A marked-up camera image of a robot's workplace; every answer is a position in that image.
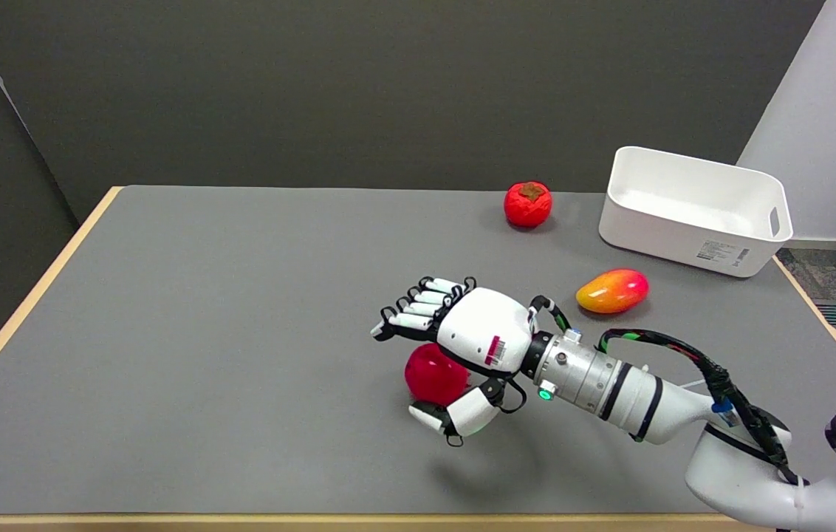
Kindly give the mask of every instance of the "gray table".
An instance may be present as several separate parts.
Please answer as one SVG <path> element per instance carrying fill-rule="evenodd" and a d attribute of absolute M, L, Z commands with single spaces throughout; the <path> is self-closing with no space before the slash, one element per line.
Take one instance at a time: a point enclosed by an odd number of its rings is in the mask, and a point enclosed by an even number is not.
<path fill-rule="evenodd" d="M 699 427 L 637 444 L 539 400 L 459 450 L 420 427 L 402 378 L 416 344 L 380 344 L 369 330 L 424 275 L 553 296 L 590 339 L 621 326 L 685 339 L 789 424 L 797 471 L 815 480 L 836 468 L 822 434 L 836 413 L 836 341 L 777 262 L 742 280 L 614 249 L 597 235 L 603 196 L 554 198 L 552 219 L 521 232 L 504 221 L 501 192 L 111 192 L 0 334 L 0 516 L 723 523 L 684 484 Z M 648 276 L 648 300 L 582 316 L 572 294 L 616 267 Z M 675 383 L 698 378 L 671 351 L 611 353 Z"/>

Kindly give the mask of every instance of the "robotic arm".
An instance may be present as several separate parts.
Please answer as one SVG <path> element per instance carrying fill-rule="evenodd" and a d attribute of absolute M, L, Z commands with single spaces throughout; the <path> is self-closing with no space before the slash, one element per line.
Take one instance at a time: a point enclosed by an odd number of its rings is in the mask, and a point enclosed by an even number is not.
<path fill-rule="evenodd" d="M 546 309 L 558 334 L 539 330 Z M 524 307 L 502 293 L 425 277 L 395 307 L 382 310 L 371 334 L 435 341 L 458 364 L 488 378 L 451 405 L 415 402 L 412 417 L 448 438 L 467 437 L 503 410 L 507 384 L 530 378 L 544 400 L 564 400 L 628 432 L 635 441 L 662 444 L 688 424 L 704 421 L 685 482 L 706 505 L 749 525 L 803 532 L 836 532 L 836 474 L 809 484 L 786 459 L 792 435 L 769 413 L 749 404 L 726 370 L 684 341 L 650 330 L 609 330 L 596 347 L 551 299 Z M 614 338 L 660 344 L 688 357 L 705 375 L 710 396 L 697 394 L 609 356 Z M 836 451 L 836 417 L 826 430 Z"/>

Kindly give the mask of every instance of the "sticker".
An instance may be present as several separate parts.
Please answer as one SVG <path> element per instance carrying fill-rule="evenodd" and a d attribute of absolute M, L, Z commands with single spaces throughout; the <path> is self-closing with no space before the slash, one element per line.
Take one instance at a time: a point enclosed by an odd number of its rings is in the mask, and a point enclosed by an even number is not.
<path fill-rule="evenodd" d="M 749 255 L 750 249 L 735 245 L 725 245 L 723 242 L 708 240 L 697 252 L 697 259 L 704 259 L 721 266 L 739 268 L 739 264 Z"/>
<path fill-rule="evenodd" d="M 507 344 L 505 341 L 500 340 L 499 336 L 493 337 L 493 340 L 490 341 L 490 349 L 487 350 L 487 357 L 483 360 L 487 366 L 495 366 L 495 364 L 500 364 L 500 361 L 503 360 L 503 352 L 506 351 Z"/>

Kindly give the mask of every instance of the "mango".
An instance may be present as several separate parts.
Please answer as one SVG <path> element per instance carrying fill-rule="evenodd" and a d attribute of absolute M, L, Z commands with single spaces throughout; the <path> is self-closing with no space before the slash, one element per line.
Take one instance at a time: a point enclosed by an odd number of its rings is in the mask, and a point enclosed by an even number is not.
<path fill-rule="evenodd" d="M 615 314 L 644 301 L 648 279 L 637 270 L 618 269 L 605 272 L 576 292 L 576 301 L 590 313 Z"/>

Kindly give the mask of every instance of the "wooden table edge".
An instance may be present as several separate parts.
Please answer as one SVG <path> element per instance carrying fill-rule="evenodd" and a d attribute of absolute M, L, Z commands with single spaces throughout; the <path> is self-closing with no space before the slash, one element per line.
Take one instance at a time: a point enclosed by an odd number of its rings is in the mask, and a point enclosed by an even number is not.
<path fill-rule="evenodd" d="M 0 516 L 0 532 L 719 532 L 765 530 L 718 514 L 98 514 Z"/>
<path fill-rule="evenodd" d="M 77 229 L 74 236 L 71 236 L 70 242 L 67 242 L 63 251 L 60 252 L 60 255 L 57 255 L 57 259 L 54 259 L 54 262 L 50 263 L 50 267 L 47 268 L 47 271 L 44 272 L 40 280 L 37 281 L 37 284 L 30 289 L 30 292 L 27 293 L 25 299 L 20 303 L 17 309 L 14 310 L 14 313 L 10 316 L 7 322 L 5 322 L 4 326 L 0 330 L 0 352 L 6 346 L 10 337 L 14 336 L 14 333 L 17 331 L 17 327 L 20 327 L 24 322 L 27 314 L 30 314 L 30 311 L 33 310 L 35 305 L 37 305 L 37 302 L 41 300 L 44 292 L 46 292 L 47 288 L 50 287 L 50 283 L 53 283 L 54 279 L 57 279 L 58 273 L 60 273 L 64 266 L 66 266 L 70 257 L 77 251 L 77 248 L 80 247 L 81 243 L 83 243 L 83 239 L 86 238 L 88 233 L 90 233 L 90 230 L 93 229 L 93 226 L 96 225 L 100 216 L 103 216 L 103 212 L 105 212 L 110 206 L 110 203 L 113 202 L 113 199 L 115 199 L 117 194 L 120 193 L 121 189 L 122 186 L 114 186 L 106 192 L 106 195 L 103 196 L 100 203 L 97 204 L 96 208 L 93 209 L 93 212 L 90 213 L 90 216 L 87 217 L 86 222 L 80 226 L 80 229 Z"/>
<path fill-rule="evenodd" d="M 0 352 L 7 341 L 24 322 L 27 314 L 37 305 L 44 292 L 73 253 L 77 251 L 83 240 L 90 233 L 93 226 L 120 193 L 122 186 L 113 186 L 100 200 L 90 216 L 87 217 L 73 238 L 64 246 L 57 259 L 50 264 L 27 297 L 20 303 L 17 310 L 7 320 L 0 330 Z M 772 258 L 779 270 L 789 279 L 792 287 L 799 292 L 809 309 L 819 318 L 823 327 L 836 343 L 836 329 L 826 322 L 809 294 L 795 277 L 783 266 L 778 257 Z M 241 514 L 100 514 L 100 515 L 2 515 L 0 516 L 0 530 L 31 531 L 47 530 L 117 530 L 132 525 L 132 530 L 165 530 L 172 526 L 173 530 L 201 532 L 202 530 L 242 531 L 258 530 L 273 532 L 278 530 L 291 531 L 326 531 L 340 532 L 357 530 L 369 532 L 371 530 L 388 530 L 390 526 L 397 531 L 420 530 L 425 526 L 435 526 L 439 530 L 470 531 L 478 526 L 487 526 L 488 532 L 502 532 L 527 525 L 527 529 L 537 532 L 556 532 L 556 530 L 606 530 L 617 532 L 634 532 L 635 530 L 676 530 L 678 532 L 693 532 L 701 530 L 705 523 L 712 523 L 716 530 L 758 530 L 752 526 L 743 525 L 732 519 L 718 514 L 553 514 L 553 515 L 353 515 L 353 514 L 317 514 L 317 515 L 241 515 Z"/>

